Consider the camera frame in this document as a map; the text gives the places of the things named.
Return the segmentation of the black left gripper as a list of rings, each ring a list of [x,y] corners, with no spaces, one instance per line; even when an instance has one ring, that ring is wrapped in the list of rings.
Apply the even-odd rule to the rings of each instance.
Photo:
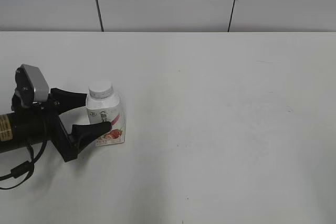
[[[59,116],[86,106],[86,98],[86,93],[52,88],[46,102],[34,103],[30,108],[23,108],[19,98],[14,94],[11,150],[24,147],[27,141],[37,144],[51,140],[65,162],[76,159],[88,145],[111,131],[110,122],[100,122],[89,125],[74,124],[71,133],[67,133]]]

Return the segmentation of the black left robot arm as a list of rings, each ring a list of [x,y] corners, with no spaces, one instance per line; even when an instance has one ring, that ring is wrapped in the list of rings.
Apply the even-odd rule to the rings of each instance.
[[[52,88],[45,102],[32,103],[25,108],[15,92],[12,113],[1,115],[1,152],[16,150],[26,142],[37,144],[51,140],[65,162],[76,159],[79,153],[98,137],[111,130],[110,122],[72,126],[67,133],[60,115],[86,105],[85,93],[73,93]]]

